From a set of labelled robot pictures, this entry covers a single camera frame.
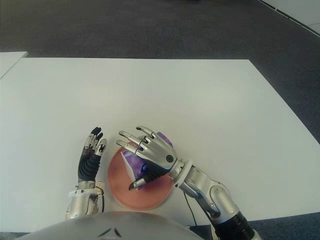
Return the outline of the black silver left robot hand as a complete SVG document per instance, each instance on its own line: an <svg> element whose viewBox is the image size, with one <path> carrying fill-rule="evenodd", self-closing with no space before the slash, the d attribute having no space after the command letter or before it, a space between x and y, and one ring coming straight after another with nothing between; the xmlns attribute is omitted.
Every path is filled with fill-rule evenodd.
<svg viewBox="0 0 320 240"><path fill-rule="evenodd" d="M95 127L88 135L78 163L78 183L95 181L100 167L101 157L107 148L102 128Z"/></svg>

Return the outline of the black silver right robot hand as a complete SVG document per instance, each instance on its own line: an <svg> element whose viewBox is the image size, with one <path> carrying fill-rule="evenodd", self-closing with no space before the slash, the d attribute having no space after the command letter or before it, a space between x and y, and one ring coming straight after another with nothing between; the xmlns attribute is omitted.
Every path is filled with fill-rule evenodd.
<svg viewBox="0 0 320 240"><path fill-rule="evenodd" d="M137 126L136 129L143 132L144 135L138 138L126 131L118 132L120 136L128 139L134 145L122 140L116 141L117 145L144 159L147 165L144 175L129 185L128 189L130 191L168 174L178 160L178 155L173 146L156 132L145 126Z"/></svg>

